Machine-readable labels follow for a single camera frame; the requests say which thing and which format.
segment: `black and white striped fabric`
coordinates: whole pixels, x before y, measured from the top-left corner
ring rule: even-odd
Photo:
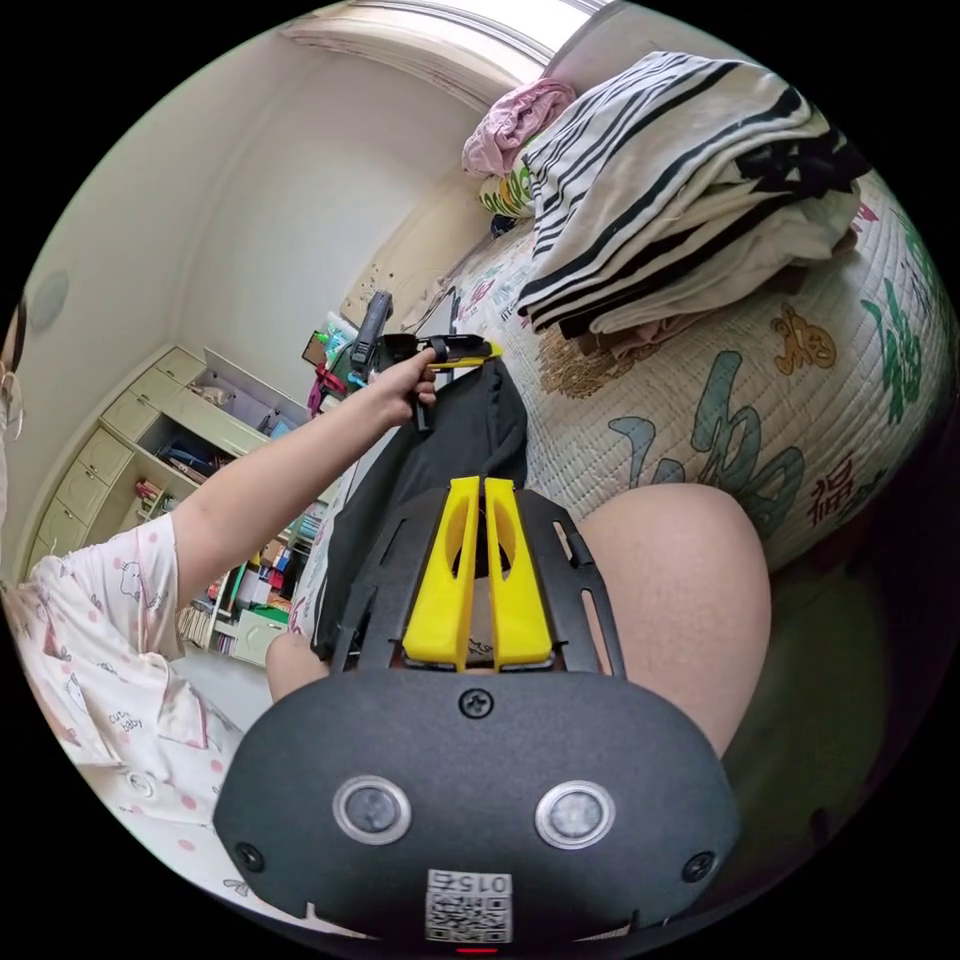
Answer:
[[[536,242],[518,310],[566,337],[631,325],[643,298],[669,304],[664,291],[731,245],[759,249],[778,211],[852,193],[870,169],[769,70],[683,53],[589,91],[525,161]]]

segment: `hand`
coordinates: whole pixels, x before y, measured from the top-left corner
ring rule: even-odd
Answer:
[[[410,405],[413,395],[425,406],[436,403],[437,375],[429,369],[437,359],[432,348],[427,348],[403,363],[387,367],[370,380],[355,396],[363,396],[386,423],[387,429],[399,427],[413,416]]]

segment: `woman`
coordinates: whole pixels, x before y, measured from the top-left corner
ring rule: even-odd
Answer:
[[[25,323],[21,303],[0,354],[0,522],[3,442],[23,422],[16,369]],[[39,709],[115,816],[203,889],[301,926],[336,929],[257,901],[212,829],[242,732],[170,668],[183,653],[176,613],[408,420],[411,393],[433,403],[433,357],[426,351],[388,369],[334,412],[234,461],[169,515],[45,558],[26,583],[0,588]],[[606,580],[629,678],[683,709],[722,754],[753,694],[770,629],[766,565],[749,520],[717,490],[670,485],[623,494],[580,529]],[[482,642],[489,624],[475,632]],[[326,672],[301,637],[284,634],[270,647],[274,699]]]

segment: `bed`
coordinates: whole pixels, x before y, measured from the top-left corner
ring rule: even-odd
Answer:
[[[651,483],[699,482],[750,515],[771,571],[859,513],[945,399],[955,318],[922,241],[884,182],[861,180],[856,249],[791,294],[758,291],[676,338],[585,357],[517,315],[532,221],[455,278],[458,333],[499,343],[529,415],[529,485],[580,519]],[[297,596],[313,629],[329,535],[356,477],[330,504]]]

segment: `white pajama top with pink dots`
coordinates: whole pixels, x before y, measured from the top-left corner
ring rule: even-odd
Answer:
[[[47,557],[3,595],[24,669],[69,731],[64,750],[154,856],[258,913],[347,933],[259,900],[213,830],[217,794],[243,733],[168,662],[183,655],[169,516],[63,559]]]

